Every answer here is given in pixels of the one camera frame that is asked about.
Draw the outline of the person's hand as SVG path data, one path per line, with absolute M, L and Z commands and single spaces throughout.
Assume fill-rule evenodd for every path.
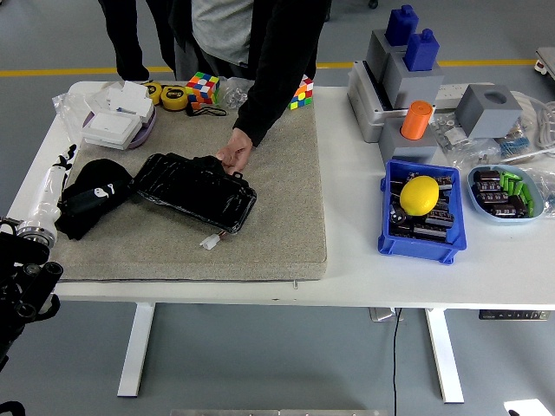
M 242 130 L 233 128 L 231 138 L 216 152 L 216 158 L 226 173 L 242 172 L 248 163 L 252 148 L 250 137 Z

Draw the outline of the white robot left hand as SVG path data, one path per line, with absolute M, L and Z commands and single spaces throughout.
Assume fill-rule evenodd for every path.
M 77 149 L 78 145 L 71 144 L 46 172 L 29 210 L 28 221 L 33 226 L 45 228 L 60 217 L 58 203 Z

